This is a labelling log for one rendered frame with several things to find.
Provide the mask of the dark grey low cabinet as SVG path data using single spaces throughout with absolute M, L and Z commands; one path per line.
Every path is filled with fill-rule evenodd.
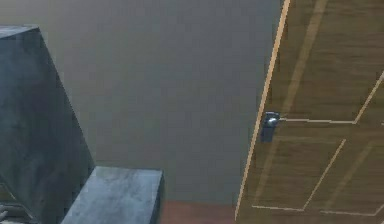
M 61 224 L 159 224 L 161 170 L 97 166 Z

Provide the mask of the brown wooden room door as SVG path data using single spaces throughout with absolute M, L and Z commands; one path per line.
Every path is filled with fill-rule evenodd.
M 283 0 L 235 223 L 384 224 L 384 0 Z

